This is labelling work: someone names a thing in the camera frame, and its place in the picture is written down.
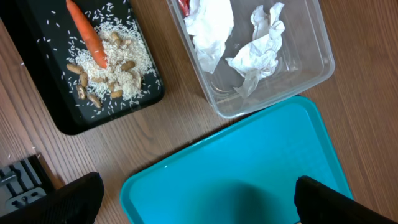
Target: wood grain surface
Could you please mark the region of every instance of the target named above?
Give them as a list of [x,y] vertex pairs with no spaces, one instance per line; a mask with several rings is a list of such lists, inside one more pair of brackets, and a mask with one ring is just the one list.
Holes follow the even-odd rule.
[[[40,152],[65,183],[99,172],[106,193],[97,223],[128,223],[119,192],[131,174],[237,121],[206,102],[166,0],[132,5],[166,95],[77,136],[55,127],[0,22],[0,166]],[[303,95],[318,105],[355,199],[398,221],[398,1],[321,5],[336,71]]]

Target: crumpled paper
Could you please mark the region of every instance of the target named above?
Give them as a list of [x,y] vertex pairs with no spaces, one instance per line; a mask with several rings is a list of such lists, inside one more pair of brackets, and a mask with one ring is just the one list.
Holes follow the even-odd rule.
[[269,21],[263,6],[254,10],[253,41],[242,47],[235,58],[226,58],[228,65],[244,77],[243,85],[235,90],[247,98],[257,88],[259,80],[272,75],[279,62],[277,53],[282,47],[285,25],[279,20],[284,4],[277,3],[270,9]]
[[234,27],[231,2],[191,0],[190,15],[184,20],[188,34],[194,36],[192,42],[202,70],[214,73]]

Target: peanut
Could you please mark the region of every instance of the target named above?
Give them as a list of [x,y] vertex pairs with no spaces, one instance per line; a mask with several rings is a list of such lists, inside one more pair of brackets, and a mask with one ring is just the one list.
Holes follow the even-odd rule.
[[127,47],[131,44],[131,40],[122,40],[122,45],[126,45]]
[[135,66],[136,66],[136,63],[134,63],[133,61],[128,61],[128,62],[122,64],[122,66],[120,68],[122,69],[122,71],[127,71],[127,70],[134,68]]
[[123,95],[123,90],[118,90],[111,93],[111,98],[112,99],[119,98],[122,95]]
[[77,95],[79,96],[79,99],[84,100],[86,98],[85,89],[81,85],[77,85],[76,90],[77,90]]
[[67,69],[73,73],[76,74],[81,74],[82,72],[84,72],[83,68],[78,66],[78,65],[74,65],[74,64],[67,64]]
[[120,37],[119,37],[119,35],[118,35],[117,32],[113,32],[113,33],[111,34],[111,37],[112,37],[114,40],[120,40]]
[[100,100],[99,100],[95,95],[90,94],[90,95],[87,96],[87,98],[88,98],[91,102],[93,102],[93,104],[94,104],[95,107],[97,107],[97,108],[102,108],[102,104],[101,104]]
[[111,90],[111,93],[114,91],[114,82],[111,82],[108,84],[109,90]]
[[115,40],[114,42],[116,43],[116,47],[117,47],[117,48],[119,48],[120,45],[122,44],[122,41],[121,41],[121,40]]
[[82,87],[87,87],[88,85],[88,75],[87,73],[83,72],[82,74],[80,74],[80,84],[82,85]]
[[106,82],[105,78],[92,78],[91,81],[95,82],[95,83],[104,83]]

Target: red object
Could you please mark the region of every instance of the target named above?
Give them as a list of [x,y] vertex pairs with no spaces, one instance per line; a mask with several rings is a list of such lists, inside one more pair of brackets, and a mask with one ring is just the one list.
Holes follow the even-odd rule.
[[106,54],[101,38],[95,32],[90,22],[88,22],[85,15],[80,11],[79,7],[72,0],[66,1],[69,13],[79,30],[81,38],[86,43],[87,50],[90,51],[94,61],[101,68],[106,68]]
[[178,0],[184,16],[189,16],[189,1],[190,0]]

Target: black object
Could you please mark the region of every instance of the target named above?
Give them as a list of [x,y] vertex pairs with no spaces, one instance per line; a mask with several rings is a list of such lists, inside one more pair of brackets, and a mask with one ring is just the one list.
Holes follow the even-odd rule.
[[92,172],[2,218],[0,223],[94,223],[104,196],[99,173]]
[[55,190],[36,156],[3,167],[0,178],[0,217]]
[[296,183],[294,204],[302,224],[397,224],[307,176]]
[[[106,4],[109,2],[107,0],[75,0],[75,2],[83,12],[91,11],[90,22],[94,26],[100,24],[100,19],[92,20],[94,11],[101,10],[103,6],[105,6],[104,14],[105,12],[114,14],[122,19],[122,23],[128,27],[132,25],[127,24],[127,21],[133,22],[136,18],[133,11],[130,10],[129,1],[125,1],[125,4],[123,1],[113,1],[114,7],[110,9],[112,12],[107,11]],[[81,39],[81,37],[67,11],[65,0],[0,0],[0,17],[25,63],[24,66],[29,70],[54,123],[65,134],[78,134],[153,105],[164,95],[163,81],[152,60],[154,71],[144,75],[145,80],[142,85],[142,90],[149,94],[134,99],[131,107],[129,101],[122,101],[121,98],[113,99],[112,108],[109,106],[110,97],[107,96],[103,101],[104,111],[97,114],[95,110],[98,109],[90,106],[89,100],[79,100],[75,86],[68,84],[68,82],[73,83],[74,80],[78,80],[78,75],[69,72],[66,68],[68,63],[66,58],[70,57],[68,42],[74,41],[74,45],[80,49],[86,47],[79,40],[70,39],[71,36],[77,39]],[[136,25],[145,43],[138,23]]]
[[4,177],[0,178],[0,187],[5,186],[11,182],[17,181],[18,176],[14,171],[9,172],[7,175]]

